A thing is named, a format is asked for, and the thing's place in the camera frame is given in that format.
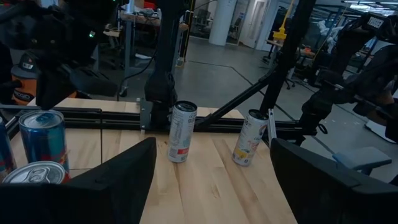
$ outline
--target yellow object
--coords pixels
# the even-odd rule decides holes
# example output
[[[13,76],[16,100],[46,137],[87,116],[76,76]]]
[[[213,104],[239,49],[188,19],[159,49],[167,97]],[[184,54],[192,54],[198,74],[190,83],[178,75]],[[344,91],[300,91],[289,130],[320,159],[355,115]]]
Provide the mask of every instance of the yellow object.
[[[285,24],[286,24],[286,20],[287,20],[288,16],[292,12],[293,3],[294,3],[294,0],[292,0],[292,2],[290,3],[289,10],[286,12],[284,23],[282,23],[281,27],[279,28],[279,32],[274,32],[274,39],[275,40],[285,40],[286,37],[287,37],[287,34],[285,33],[286,32]]]
[[[238,147],[235,149],[235,153],[236,153],[236,155],[237,155],[240,159],[245,159],[245,158],[247,158],[248,155],[249,155],[247,152],[241,150],[241,149],[238,148]]]

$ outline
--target aluminum can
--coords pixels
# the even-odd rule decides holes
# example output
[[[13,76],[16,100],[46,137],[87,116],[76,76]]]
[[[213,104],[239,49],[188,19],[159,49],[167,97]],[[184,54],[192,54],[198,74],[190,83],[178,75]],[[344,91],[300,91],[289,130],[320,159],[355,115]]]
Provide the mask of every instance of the aluminum can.
[[[197,112],[198,107],[194,103],[178,101],[175,104],[167,147],[170,161],[185,162],[187,160]]]
[[[267,117],[262,115],[260,111],[249,110],[232,155],[235,163],[241,166],[251,164],[262,135],[267,129],[267,124]]]
[[[17,168],[8,138],[6,124],[0,117],[0,183]]]
[[[65,122],[58,111],[33,111],[19,118],[28,162],[54,161],[69,172]]]
[[[63,184],[69,181],[69,175],[57,162],[39,161],[27,164],[11,172],[4,184]]]

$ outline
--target wooden tabletop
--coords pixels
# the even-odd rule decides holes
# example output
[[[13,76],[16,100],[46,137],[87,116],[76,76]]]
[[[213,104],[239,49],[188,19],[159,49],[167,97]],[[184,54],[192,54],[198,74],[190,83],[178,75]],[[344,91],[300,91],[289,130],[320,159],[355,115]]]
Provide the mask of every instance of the wooden tabletop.
[[[267,40],[267,43],[268,43],[268,44],[271,44],[271,45],[275,45],[275,46],[277,46],[277,47],[283,47],[283,46],[284,46],[283,44],[278,43],[278,42],[276,42],[276,41],[274,41],[274,40]]]
[[[153,26],[157,26],[157,27],[160,27],[160,23],[162,22],[160,19],[152,19],[152,18],[150,19],[150,22],[149,22],[149,21],[147,21],[147,18],[145,18],[145,16],[125,13],[124,11],[122,11],[120,18],[124,21],[134,21],[134,18],[136,18],[137,23],[153,25]],[[185,23],[180,23],[179,28],[182,31],[186,31],[186,30],[188,30],[189,26],[186,25]]]
[[[59,106],[139,111],[135,103],[100,100],[66,99]],[[199,108],[198,115],[206,116],[215,110]],[[226,117],[242,118],[242,115],[234,110]],[[100,164],[100,131],[68,129],[66,135],[73,177]],[[167,134],[104,130],[104,159],[150,136],[157,139],[157,159],[141,223],[296,223],[276,179],[269,149],[263,142],[252,165],[242,167],[231,158],[237,134],[194,133],[188,160],[174,164],[166,156]],[[11,145],[17,165],[26,164],[19,134]]]

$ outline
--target black cable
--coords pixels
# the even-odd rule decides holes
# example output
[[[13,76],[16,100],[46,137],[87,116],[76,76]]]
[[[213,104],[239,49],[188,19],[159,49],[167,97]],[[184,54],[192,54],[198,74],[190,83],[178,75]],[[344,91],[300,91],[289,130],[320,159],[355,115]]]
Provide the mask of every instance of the black cable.
[[[146,46],[151,46],[151,45],[153,45],[155,42],[156,42],[156,40],[157,40],[157,36],[158,36],[158,33],[157,33],[157,30],[156,30],[156,26],[155,26],[155,24],[152,22],[152,21],[154,21],[154,20],[156,20],[156,18],[150,18],[147,14],[142,14],[145,18],[146,18],[146,21],[145,21],[145,26],[147,25],[147,23],[148,23],[148,21],[150,22],[150,25],[154,28],[154,32],[155,32],[155,35],[154,35],[154,39],[152,40],[152,41],[144,41],[144,39],[143,38],[141,38],[141,40],[146,44]]]
[[[139,72],[137,72],[137,73],[135,73],[135,74],[132,74],[132,75],[129,75],[128,77],[123,78],[123,80],[121,81],[121,83],[120,83],[120,85],[119,85],[119,88],[118,88],[118,95],[117,95],[117,97],[116,97],[116,101],[119,101],[120,91],[122,90],[122,86],[123,86],[124,81],[126,81],[126,80],[128,80],[128,79],[130,79],[130,78],[132,78],[132,77],[135,77],[135,76],[137,76],[137,75],[140,75],[141,73],[143,73],[144,71],[146,71],[146,70],[149,68],[149,66],[150,66],[150,64],[152,63],[152,61],[154,60],[154,58],[155,58],[155,56],[156,56],[156,53],[157,53],[157,49],[155,49],[155,52],[154,52],[152,58],[150,58],[150,60],[149,60],[149,62],[148,62],[148,64],[147,64],[147,66],[145,66],[145,68],[143,68],[141,71],[139,71]]]
[[[213,1],[217,1],[217,0],[211,0],[211,1],[209,1],[209,2],[206,2],[206,3],[202,4],[202,5],[200,5],[200,6],[196,7],[196,8],[194,8],[193,11],[195,11],[195,10],[197,10],[198,8],[200,8],[200,7],[204,6],[204,5],[207,5],[207,4],[209,4],[209,3],[213,2]],[[144,15],[144,17],[147,19],[147,21],[149,21],[149,22],[151,23],[151,25],[153,25],[153,23],[152,23],[151,19],[148,17],[148,15],[147,15],[147,14],[143,14],[143,15]],[[145,68],[143,68],[140,72],[137,72],[137,73],[135,73],[135,74],[133,74],[133,75],[130,75],[130,76],[126,77],[126,78],[123,78],[122,82],[121,82],[120,85],[119,85],[118,95],[117,95],[117,97],[116,97],[116,101],[119,101],[119,98],[120,98],[120,91],[121,91],[121,88],[122,88],[122,86],[123,86],[124,81],[126,81],[126,80],[128,80],[128,79],[130,79],[130,78],[132,78],[132,77],[135,77],[135,76],[137,76],[137,75],[140,75],[140,74],[143,73],[145,70],[147,70],[148,67],[149,67],[149,65],[150,65],[150,64],[152,63],[152,61],[154,60],[154,58],[155,58],[155,56],[156,56],[156,53],[157,53],[157,48],[156,48],[156,50],[155,50],[155,52],[154,52],[152,58],[150,59],[149,63],[147,64],[147,66],[146,66]]]
[[[213,1],[217,1],[217,0],[211,0],[210,2],[206,2],[206,3],[204,3],[204,4],[201,4],[200,6],[194,8],[193,11],[195,11],[195,10],[197,10],[198,8],[200,8],[200,7],[204,6],[204,5],[207,5],[207,4],[209,4],[209,3],[213,2]]]

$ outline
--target can lid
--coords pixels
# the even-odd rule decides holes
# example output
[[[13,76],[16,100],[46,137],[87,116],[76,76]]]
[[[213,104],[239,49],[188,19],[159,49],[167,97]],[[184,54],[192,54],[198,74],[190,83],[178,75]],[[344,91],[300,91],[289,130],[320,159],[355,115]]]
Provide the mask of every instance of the can lid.
[[[56,162],[39,161],[12,171],[4,184],[61,184],[65,169]]]
[[[267,116],[263,115],[259,110],[249,110],[250,116],[256,119],[260,119],[266,121],[268,119]]]
[[[194,112],[198,109],[194,103],[189,101],[178,101],[176,102],[175,107],[185,112]]]
[[[19,124],[27,128],[52,128],[63,121],[63,115],[54,110],[33,111],[22,115],[19,118]]]

